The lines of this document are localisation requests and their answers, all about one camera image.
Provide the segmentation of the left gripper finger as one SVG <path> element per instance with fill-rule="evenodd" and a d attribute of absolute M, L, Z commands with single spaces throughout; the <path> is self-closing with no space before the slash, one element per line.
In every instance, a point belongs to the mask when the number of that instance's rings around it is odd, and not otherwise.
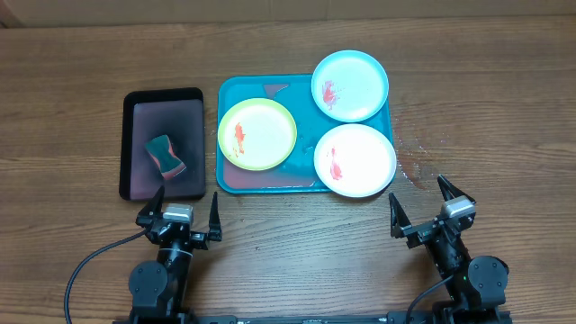
<path fill-rule="evenodd" d="M 218 193 L 214 192 L 211 201 L 211 211 L 209 218 L 209 241 L 222 241 L 221 220 L 218 208 Z"/>
<path fill-rule="evenodd" d="M 138 225 L 151 225 L 155 220 L 162 218 L 162 205 L 164 201 L 165 187 L 161 185 L 155 195 L 137 214 Z"/>

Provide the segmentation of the green and orange sponge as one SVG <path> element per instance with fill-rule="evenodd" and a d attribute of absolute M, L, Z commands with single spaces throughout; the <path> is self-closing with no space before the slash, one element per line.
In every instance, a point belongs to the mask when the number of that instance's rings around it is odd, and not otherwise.
<path fill-rule="evenodd" d="M 150 140 L 145 144 L 145 149 L 165 180 L 170 180 L 186 170 L 185 163 L 174 153 L 167 135 Z"/>

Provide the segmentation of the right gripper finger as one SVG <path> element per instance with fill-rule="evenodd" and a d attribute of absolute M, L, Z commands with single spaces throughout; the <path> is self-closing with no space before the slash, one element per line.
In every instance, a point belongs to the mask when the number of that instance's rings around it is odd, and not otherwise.
<path fill-rule="evenodd" d="M 391 210 L 391 236 L 395 239 L 404 238 L 406 233 L 412 228 L 411 222 L 394 193 L 389 193 L 389 203 Z"/>
<path fill-rule="evenodd" d="M 458 197 L 465 197 L 471 203 L 475 203 L 475 200 L 470 195 L 457 188 L 455 185 L 449 182 L 443 175 L 439 175 L 436 180 L 438 182 L 443 198 L 446 202 Z"/>

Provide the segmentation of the white plastic plate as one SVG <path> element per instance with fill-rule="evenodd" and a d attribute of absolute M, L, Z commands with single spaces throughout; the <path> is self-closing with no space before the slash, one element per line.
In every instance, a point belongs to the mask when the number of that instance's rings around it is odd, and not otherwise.
<path fill-rule="evenodd" d="M 365 198 L 391 184 L 397 157 L 391 141 L 381 132 L 363 124 L 348 123 L 320 138 L 313 162 L 319 180 L 330 191 Z"/>

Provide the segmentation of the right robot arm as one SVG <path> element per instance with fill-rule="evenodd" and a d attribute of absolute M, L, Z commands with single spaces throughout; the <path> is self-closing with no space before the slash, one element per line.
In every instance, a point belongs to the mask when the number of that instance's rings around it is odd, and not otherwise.
<path fill-rule="evenodd" d="M 437 177 L 444 198 L 440 213 L 428 222 L 413 225 L 393 193 L 389 194 L 391 236 L 405 238 L 409 248 L 424 246 L 441 281 L 435 283 L 402 311 L 401 323 L 510 323 L 499 306 L 506 302 L 509 267 L 495 256 L 471 257 L 461 234 L 476 216 L 476 201 Z"/>

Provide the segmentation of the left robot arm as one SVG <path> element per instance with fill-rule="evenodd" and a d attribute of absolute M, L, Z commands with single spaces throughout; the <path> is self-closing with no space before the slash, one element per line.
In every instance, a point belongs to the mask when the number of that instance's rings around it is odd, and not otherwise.
<path fill-rule="evenodd" d="M 135 266 L 129 277 L 132 295 L 130 323 L 198 323 L 184 306 L 188 275 L 195 250 L 207 250 L 222 241 L 218 195 L 211 201 L 209 229 L 193 231 L 193 207 L 170 203 L 162 207 L 163 187 L 137 215 L 136 224 L 150 243 L 158 246 L 157 258 Z"/>

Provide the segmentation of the yellow-green plastic plate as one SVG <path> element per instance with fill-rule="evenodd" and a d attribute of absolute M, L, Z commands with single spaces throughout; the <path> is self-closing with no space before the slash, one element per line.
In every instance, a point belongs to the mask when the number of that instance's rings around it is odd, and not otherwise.
<path fill-rule="evenodd" d="M 280 103 L 251 98 L 233 105 L 220 120 L 218 144 L 234 166 L 264 171 L 279 166 L 297 140 L 292 114 Z"/>

